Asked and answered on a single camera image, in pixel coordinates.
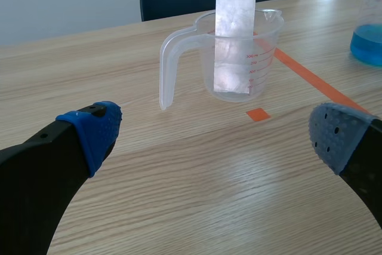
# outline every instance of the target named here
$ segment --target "white paper strip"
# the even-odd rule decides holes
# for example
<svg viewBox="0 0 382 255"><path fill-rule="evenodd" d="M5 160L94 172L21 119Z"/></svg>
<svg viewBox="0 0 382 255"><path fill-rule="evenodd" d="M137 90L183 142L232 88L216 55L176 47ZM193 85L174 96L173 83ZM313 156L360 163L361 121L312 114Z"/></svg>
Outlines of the white paper strip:
<svg viewBox="0 0 382 255"><path fill-rule="evenodd" d="M256 0L216 0L215 35L226 37L253 36ZM215 41L214 91L249 94L249 42L229 39Z"/></svg>

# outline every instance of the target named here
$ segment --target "measuring cup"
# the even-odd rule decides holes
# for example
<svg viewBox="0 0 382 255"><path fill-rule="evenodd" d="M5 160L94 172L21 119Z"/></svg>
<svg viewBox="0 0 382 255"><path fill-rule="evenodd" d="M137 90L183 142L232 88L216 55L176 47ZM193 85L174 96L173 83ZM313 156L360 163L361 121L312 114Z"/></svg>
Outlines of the measuring cup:
<svg viewBox="0 0 382 255"><path fill-rule="evenodd" d="M359 60L382 66L382 0L362 0L350 50Z"/></svg>
<svg viewBox="0 0 382 255"><path fill-rule="evenodd" d="M179 57L195 48L200 50L205 86L214 97L227 102L256 98L264 90L283 23L279 10L256 10L253 36L221 37L215 36L215 12L210 12L171 34L161 48L162 110L174 98Z"/></svg>

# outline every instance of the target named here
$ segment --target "white wall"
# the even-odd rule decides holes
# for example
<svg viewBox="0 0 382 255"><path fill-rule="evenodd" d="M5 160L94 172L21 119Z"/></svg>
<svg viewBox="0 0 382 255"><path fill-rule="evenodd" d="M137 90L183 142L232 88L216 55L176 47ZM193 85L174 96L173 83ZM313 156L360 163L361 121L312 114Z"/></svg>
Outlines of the white wall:
<svg viewBox="0 0 382 255"><path fill-rule="evenodd" d="M138 21L139 0L0 0L0 45Z"/></svg>

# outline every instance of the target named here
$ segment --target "blue liquid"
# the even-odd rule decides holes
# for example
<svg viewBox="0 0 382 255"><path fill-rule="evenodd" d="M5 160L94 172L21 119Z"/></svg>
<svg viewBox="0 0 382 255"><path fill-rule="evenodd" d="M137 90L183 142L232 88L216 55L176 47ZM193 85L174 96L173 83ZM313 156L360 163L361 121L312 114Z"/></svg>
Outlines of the blue liquid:
<svg viewBox="0 0 382 255"><path fill-rule="evenodd" d="M350 50L359 60L382 66L382 24L357 27L353 34Z"/></svg>

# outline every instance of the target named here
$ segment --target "orange tape square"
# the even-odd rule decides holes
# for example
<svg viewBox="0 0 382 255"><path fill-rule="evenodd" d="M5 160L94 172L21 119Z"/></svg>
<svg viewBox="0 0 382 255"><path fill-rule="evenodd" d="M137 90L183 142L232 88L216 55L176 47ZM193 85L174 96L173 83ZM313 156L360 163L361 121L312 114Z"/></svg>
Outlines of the orange tape square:
<svg viewBox="0 0 382 255"><path fill-rule="evenodd" d="M265 119L270 118L270 115L268 115L268 113L262 108L251 110L247 112L247 115L255 122L264 121Z"/></svg>

